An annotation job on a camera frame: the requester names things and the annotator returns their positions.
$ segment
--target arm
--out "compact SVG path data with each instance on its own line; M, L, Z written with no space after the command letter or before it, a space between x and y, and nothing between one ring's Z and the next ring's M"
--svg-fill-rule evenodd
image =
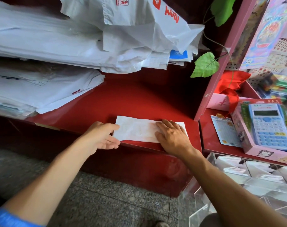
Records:
M95 122L71 146L60 153L46 171L5 203L4 208L22 220L47 225L86 159L100 149L118 148L110 133L119 125Z
M208 162L175 122L157 124L155 135L163 148L180 158L206 193L225 226L287 227L287 219Z

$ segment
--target green leaf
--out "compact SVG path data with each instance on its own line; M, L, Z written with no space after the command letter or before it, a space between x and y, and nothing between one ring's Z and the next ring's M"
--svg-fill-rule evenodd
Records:
M195 61L195 69L191 75L194 77L209 77L217 72L219 69L219 63L215 60L213 53L208 52L200 56Z
M214 0L211 4L211 12L215 16L216 26L223 25L233 13L235 0Z

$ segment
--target calculator button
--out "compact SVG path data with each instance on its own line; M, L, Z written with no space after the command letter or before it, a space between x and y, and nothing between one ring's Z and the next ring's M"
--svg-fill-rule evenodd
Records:
M270 119L270 117L264 117L264 118L263 118L263 121L264 121L264 122L270 122L271 119Z

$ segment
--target blue calculator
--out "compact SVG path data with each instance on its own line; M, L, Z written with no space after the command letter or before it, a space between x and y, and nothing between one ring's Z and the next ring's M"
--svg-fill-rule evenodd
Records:
M281 106L277 103L249 104L255 143L287 151L287 128Z

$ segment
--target shoe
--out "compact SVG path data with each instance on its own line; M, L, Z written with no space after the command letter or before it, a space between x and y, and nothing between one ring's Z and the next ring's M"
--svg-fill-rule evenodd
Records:
M164 221L160 221L160 222L157 222L155 227L170 227L170 226L167 223L165 223Z

